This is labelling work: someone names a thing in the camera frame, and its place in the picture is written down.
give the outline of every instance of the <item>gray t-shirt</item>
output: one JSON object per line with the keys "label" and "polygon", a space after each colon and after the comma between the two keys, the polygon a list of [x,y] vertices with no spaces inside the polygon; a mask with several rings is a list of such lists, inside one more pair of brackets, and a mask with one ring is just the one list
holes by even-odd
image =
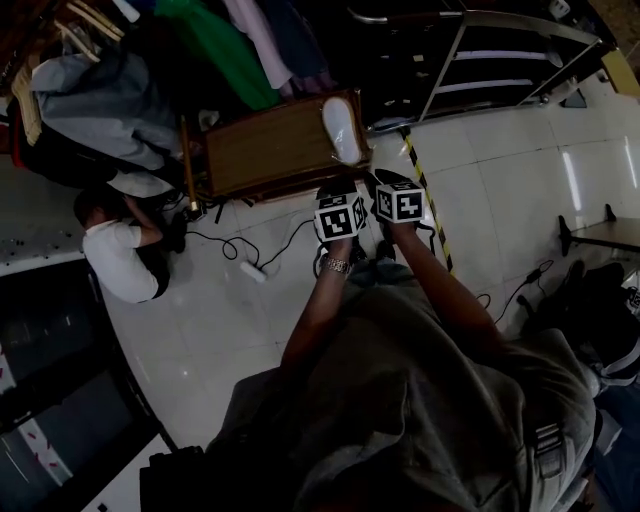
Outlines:
{"label": "gray t-shirt", "polygon": [[[560,331],[505,342],[481,365],[415,280],[348,295],[335,338],[281,414],[281,442],[303,481],[294,509],[309,510],[323,485],[384,453],[414,487],[464,510],[552,510],[595,422]],[[528,435],[550,422],[564,442],[559,475],[545,479]]]}

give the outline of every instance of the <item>hand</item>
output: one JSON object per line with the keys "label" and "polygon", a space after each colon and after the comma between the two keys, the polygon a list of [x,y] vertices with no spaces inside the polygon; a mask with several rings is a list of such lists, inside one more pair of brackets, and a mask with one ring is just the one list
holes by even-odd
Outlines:
{"label": "hand", "polygon": [[138,207],[138,202],[136,201],[135,197],[131,197],[125,194],[123,196],[123,199],[124,199],[124,203],[127,205],[127,208],[129,208],[129,210],[134,210]]}
{"label": "hand", "polygon": [[329,246],[329,257],[337,260],[349,261],[351,247],[353,247],[353,238],[334,240]]}
{"label": "hand", "polygon": [[402,222],[400,224],[389,222],[387,225],[396,243],[400,240],[418,236],[416,235],[416,227],[413,225],[413,222]]}

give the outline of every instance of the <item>yellow and black striped tape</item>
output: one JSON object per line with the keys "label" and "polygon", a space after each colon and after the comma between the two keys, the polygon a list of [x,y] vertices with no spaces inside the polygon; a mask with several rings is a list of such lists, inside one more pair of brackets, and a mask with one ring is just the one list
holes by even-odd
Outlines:
{"label": "yellow and black striped tape", "polygon": [[438,218],[438,210],[436,210],[436,203],[431,197],[431,193],[429,192],[429,187],[427,185],[427,179],[424,177],[424,173],[420,168],[420,161],[418,160],[418,154],[416,153],[413,144],[411,144],[411,130],[408,126],[403,126],[398,130],[402,138],[404,139],[404,143],[407,145],[407,149],[409,150],[409,158],[411,158],[411,163],[416,170],[416,174],[418,175],[418,182],[420,185],[424,187],[425,195],[427,196],[427,202],[429,203],[429,208],[431,208],[431,213],[433,214],[433,220],[436,225],[436,231],[438,232],[438,238],[440,239],[440,245],[442,246],[442,252],[444,253],[445,260],[447,262],[447,270],[451,275],[454,275],[453,272],[453,260],[451,259],[451,252],[449,252],[449,244],[447,243],[447,237],[444,234],[444,229],[442,224],[440,224],[440,219]]}

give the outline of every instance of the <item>black pants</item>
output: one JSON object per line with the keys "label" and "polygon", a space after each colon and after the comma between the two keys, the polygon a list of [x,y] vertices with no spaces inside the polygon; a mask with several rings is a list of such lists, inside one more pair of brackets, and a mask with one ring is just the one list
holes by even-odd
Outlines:
{"label": "black pants", "polygon": [[147,267],[147,270],[151,272],[156,278],[156,281],[158,281],[158,291],[153,296],[154,299],[157,299],[169,286],[169,269],[167,268],[167,261],[162,255],[159,244],[138,247],[136,252],[138,253],[138,256],[140,256],[144,266]]}

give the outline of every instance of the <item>white t-shirt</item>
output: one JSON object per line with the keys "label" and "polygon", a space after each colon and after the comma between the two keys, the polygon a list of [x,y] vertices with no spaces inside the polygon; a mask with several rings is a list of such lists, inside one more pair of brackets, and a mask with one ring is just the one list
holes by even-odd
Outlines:
{"label": "white t-shirt", "polygon": [[136,252],[142,230],[112,220],[92,226],[82,240],[82,248],[100,282],[116,297],[127,302],[152,299],[158,281]]}

